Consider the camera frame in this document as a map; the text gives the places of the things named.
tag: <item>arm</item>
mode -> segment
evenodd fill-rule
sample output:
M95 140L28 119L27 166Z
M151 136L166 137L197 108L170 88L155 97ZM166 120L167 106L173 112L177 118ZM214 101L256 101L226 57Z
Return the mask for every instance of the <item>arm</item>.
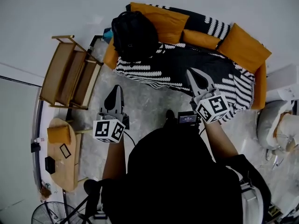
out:
M216 161L238 155L238 152L228 136L224 133L218 121L205 124L206 134Z
M110 143L102 179L121 179L126 175L123 137L118 144Z

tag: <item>sofa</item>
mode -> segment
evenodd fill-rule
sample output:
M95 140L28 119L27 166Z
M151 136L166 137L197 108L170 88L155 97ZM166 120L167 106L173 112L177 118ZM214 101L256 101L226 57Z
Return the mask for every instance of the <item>sofa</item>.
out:
M254 74L254 100L251 109L263 109L266 99L266 59L271 55L260 42L237 24L232 27L194 12L159 5L131 3L128 11L141 11L156 27L159 41L166 44L184 42L196 47L214 50L234 64ZM118 53L110 41L104 63L115 69Z

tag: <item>electric fan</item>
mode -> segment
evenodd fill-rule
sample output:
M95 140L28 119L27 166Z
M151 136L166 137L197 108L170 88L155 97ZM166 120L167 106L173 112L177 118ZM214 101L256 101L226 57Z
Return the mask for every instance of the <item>electric fan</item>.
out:
M60 202L44 202L39 205L33 212L31 224L59 224L61 223L74 208ZM75 212L68 220L69 224L81 224L83 220L79 217L80 213Z

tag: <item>wooden chair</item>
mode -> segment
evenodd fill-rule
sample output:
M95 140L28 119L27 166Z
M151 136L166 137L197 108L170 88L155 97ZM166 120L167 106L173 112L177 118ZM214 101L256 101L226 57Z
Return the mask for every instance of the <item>wooden chair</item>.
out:
M103 63L73 38L73 35L52 37L57 39L59 44L50 62L39 98L48 102L50 107L87 110Z

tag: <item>black shirt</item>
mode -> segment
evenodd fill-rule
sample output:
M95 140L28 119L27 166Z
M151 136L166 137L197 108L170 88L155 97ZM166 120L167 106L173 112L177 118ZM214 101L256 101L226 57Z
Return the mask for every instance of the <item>black shirt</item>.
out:
M157 129L138 142L124 180L103 187L103 209L117 223L242 223L237 174L258 187L268 209L271 194L244 155L215 163L193 126Z

